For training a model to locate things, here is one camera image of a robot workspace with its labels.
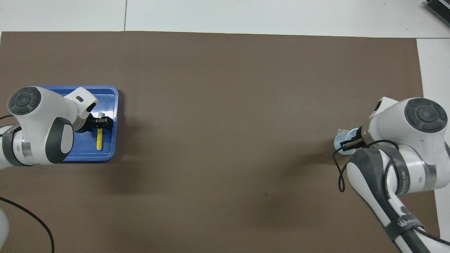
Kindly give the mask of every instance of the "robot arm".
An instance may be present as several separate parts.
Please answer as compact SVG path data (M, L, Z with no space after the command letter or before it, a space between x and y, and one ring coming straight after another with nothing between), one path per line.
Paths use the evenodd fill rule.
M41 87L15 92L8 109L19 125L0 125L0 169L62 162L72 149L74 131L82 130L97 103L82 87L64 97Z
M444 142L447 116L435 102L382 98L369 121L354 138L341 143L344 150L358 149L346 164L355 191L369 205L389 239L401 252L450 252L450 245L430 237L398 196L446 186L449 148Z

